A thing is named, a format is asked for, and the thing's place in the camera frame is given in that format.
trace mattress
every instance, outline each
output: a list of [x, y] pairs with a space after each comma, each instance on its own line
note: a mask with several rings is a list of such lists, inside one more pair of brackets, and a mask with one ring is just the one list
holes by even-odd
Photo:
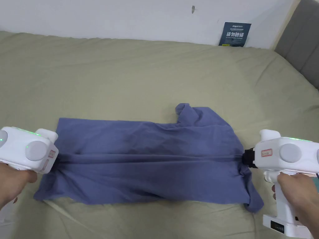
[[[60, 117], [174, 123], [179, 103], [208, 106], [245, 148], [259, 130], [319, 141], [319, 94], [277, 53], [256, 48], [0, 32], [1, 126], [55, 130]], [[87, 206], [19, 196], [8, 238], [281, 238], [262, 226], [275, 214], [271, 184], [253, 183], [265, 206], [195, 201]]]

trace hand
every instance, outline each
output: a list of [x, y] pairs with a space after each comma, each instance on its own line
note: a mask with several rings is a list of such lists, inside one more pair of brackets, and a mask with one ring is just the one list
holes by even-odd
[[309, 229], [314, 226], [317, 227], [319, 195], [312, 178], [301, 173], [292, 176], [280, 173], [277, 180], [284, 196], [295, 210], [299, 221]]
[[0, 163], [0, 209], [15, 199], [27, 183], [34, 183], [37, 173], [30, 170], [16, 170]]

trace white wall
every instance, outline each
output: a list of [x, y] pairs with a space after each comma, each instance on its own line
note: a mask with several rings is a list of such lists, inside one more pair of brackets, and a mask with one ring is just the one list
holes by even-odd
[[0, 0], [0, 30], [75, 38], [216, 45], [224, 22], [252, 23], [246, 46], [271, 48], [295, 0]]

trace gray round button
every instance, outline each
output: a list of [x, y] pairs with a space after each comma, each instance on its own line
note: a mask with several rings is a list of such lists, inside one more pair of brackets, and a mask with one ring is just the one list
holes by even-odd
[[295, 163], [301, 158], [301, 150], [295, 144], [284, 144], [279, 150], [280, 157], [288, 163]]
[[8, 133], [4, 130], [0, 130], [0, 148], [8, 139]]
[[41, 141], [33, 141], [26, 146], [26, 157], [31, 161], [38, 161], [47, 155], [47, 145]]

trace wrinkled fabric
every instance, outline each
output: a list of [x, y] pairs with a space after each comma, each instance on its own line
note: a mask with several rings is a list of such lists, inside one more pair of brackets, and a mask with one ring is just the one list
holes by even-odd
[[36, 200], [85, 204], [195, 200], [263, 207], [231, 126], [208, 107], [179, 104], [176, 124], [60, 118], [59, 156]]

